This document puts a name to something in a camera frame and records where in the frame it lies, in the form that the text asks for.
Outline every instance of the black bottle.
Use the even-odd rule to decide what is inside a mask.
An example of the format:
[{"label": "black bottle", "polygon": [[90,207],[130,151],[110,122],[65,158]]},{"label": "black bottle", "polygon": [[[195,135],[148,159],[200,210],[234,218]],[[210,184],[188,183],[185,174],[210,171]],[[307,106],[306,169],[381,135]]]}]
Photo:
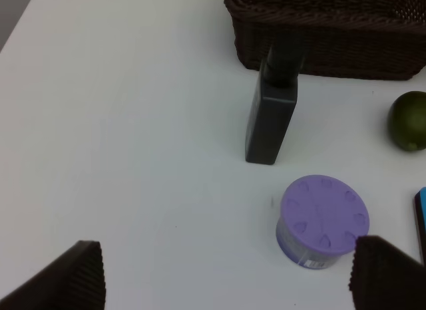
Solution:
[{"label": "black bottle", "polygon": [[246,133],[246,161],[275,163],[298,100],[302,38],[280,35],[262,61]]}]

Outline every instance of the green lime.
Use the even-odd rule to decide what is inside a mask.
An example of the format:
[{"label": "green lime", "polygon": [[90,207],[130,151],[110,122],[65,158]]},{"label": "green lime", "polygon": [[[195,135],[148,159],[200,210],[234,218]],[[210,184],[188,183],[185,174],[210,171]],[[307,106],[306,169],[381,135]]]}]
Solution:
[{"label": "green lime", "polygon": [[407,92],[389,110],[391,139],[406,151],[426,148],[426,92]]}]

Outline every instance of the gray background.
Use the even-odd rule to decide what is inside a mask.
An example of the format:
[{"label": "gray background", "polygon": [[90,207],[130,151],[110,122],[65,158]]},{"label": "gray background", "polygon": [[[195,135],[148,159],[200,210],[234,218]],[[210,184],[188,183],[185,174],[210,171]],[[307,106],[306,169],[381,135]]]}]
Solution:
[{"label": "gray background", "polygon": [[0,0],[0,51],[30,0]]}]

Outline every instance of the white surface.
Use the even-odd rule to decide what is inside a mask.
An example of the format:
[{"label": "white surface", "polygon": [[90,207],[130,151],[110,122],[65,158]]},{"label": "white surface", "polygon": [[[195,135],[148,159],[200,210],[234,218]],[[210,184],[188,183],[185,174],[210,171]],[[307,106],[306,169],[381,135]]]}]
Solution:
[{"label": "white surface", "polygon": [[32,0],[0,54],[0,296],[97,239],[107,309],[353,309],[350,255],[309,271],[276,243],[280,197],[307,174],[347,182],[370,233],[419,259],[426,153],[383,121],[426,73],[301,76],[278,162],[247,164],[257,73],[233,40],[222,0]]}]

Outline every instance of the purple lid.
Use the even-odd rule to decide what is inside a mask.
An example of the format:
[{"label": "purple lid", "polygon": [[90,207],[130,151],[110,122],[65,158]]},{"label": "purple lid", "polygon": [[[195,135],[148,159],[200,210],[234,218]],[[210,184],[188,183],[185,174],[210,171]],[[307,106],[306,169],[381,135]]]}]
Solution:
[{"label": "purple lid", "polygon": [[351,252],[370,225],[358,194],[340,180],[321,175],[302,177],[287,188],[281,218],[301,244],[326,255]]}]

